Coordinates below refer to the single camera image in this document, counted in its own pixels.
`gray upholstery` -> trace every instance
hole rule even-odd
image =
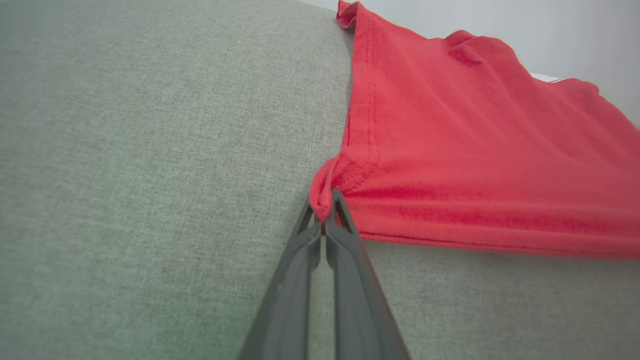
[[[3,359],[233,359],[353,38],[289,0],[0,3]],[[640,263],[368,244],[415,359],[629,359]],[[331,358],[314,273],[312,359]]]

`stitching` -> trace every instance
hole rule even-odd
[[[349,188],[343,189],[343,193],[348,193],[349,191],[357,188],[362,183],[364,183],[367,178],[374,172],[380,160],[380,153],[378,151],[376,139],[376,103],[378,100],[378,96],[376,93],[376,84],[373,81],[373,71],[371,69],[371,64],[373,63],[373,43],[375,39],[376,24],[373,20],[370,20],[367,25],[371,28],[371,31],[368,31],[369,28],[367,28],[367,47],[365,52],[365,62],[367,63],[367,77],[369,80],[369,106],[367,109],[367,147],[369,148],[369,158],[367,159],[365,165],[358,166],[358,171],[346,179],[346,182],[349,182],[352,181],[355,177],[360,176],[360,179],[354,181]]]
[[[360,234],[367,234],[373,236],[380,236],[382,238],[393,238],[393,239],[402,239],[402,240],[413,240],[413,241],[431,241],[435,243],[451,243],[451,244],[459,244],[459,245],[473,245],[473,246],[483,246],[490,247],[494,249],[520,249],[520,250],[539,250],[543,252],[558,252],[563,254],[588,254],[588,255],[597,255],[597,256],[623,256],[628,257],[628,254],[622,252],[593,252],[593,251],[576,251],[576,250],[561,250],[561,249],[543,249],[539,247],[526,247],[526,246],[513,246],[513,245],[495,245],[488,243],[472,243],[468,241],[454,241],[454,240],[436,240],[429,238],[414,238],[411,236],[400,236],[400,235],[386,235],[379,233],[368,233],[367,231],[359,231]]]
[[[347,113],[347,146],[351,143],[351,112]]]

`t-shirt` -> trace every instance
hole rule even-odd
[[[355,29],[342,149],[315,176],[363,238],[640,258],[640,132],[598,88],[534,78],[504,42],[426,39],[340,2]]]

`white wall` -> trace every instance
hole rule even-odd
[[[331,10],[337,0],[303,0]],[[425,37],[458,29],[509,44],[529,72],[579,78],[640,126],[640,0],[363,0]]]

